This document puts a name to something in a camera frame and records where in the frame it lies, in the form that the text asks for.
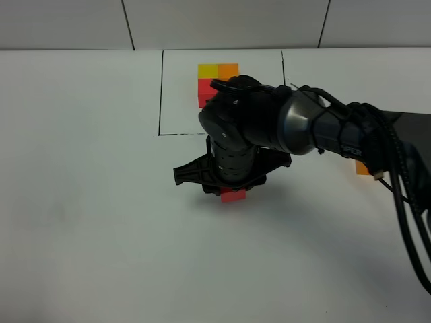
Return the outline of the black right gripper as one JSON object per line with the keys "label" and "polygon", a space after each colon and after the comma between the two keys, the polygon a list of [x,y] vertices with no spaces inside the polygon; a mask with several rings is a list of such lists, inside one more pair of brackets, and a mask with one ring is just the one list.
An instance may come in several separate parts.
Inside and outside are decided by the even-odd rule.
{"label": "black right gripper", "polygon": [[248,191],[266,183],[267,174],[292,163],[290,154],[266,147],[249,145],[240,151],[222,147],[210,136],[207,153],[173,169],[177,185],[200,184],[204,193],[221,195],[223,189]]}

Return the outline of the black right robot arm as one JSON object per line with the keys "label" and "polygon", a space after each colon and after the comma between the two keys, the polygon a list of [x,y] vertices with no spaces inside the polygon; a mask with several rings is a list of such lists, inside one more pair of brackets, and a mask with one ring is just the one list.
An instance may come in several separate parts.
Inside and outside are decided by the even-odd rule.
{"label": "black right robot arm", "polygon": [[430,168],[417,148],[429,142],[429,116],[343,104],[319,88],[272,87],[246,75],[214,79],[210,86],[215,96],[198,115],[207,152],[174,169],[177,184],[200,184],[215,195],[223,188],[250,190],[271,171],[289,166],[293,155],[313,150],[358,160],[376,175],[397,160],[389,145],[389,131],[395,131],[413,198],[421,211],[430,208]]}

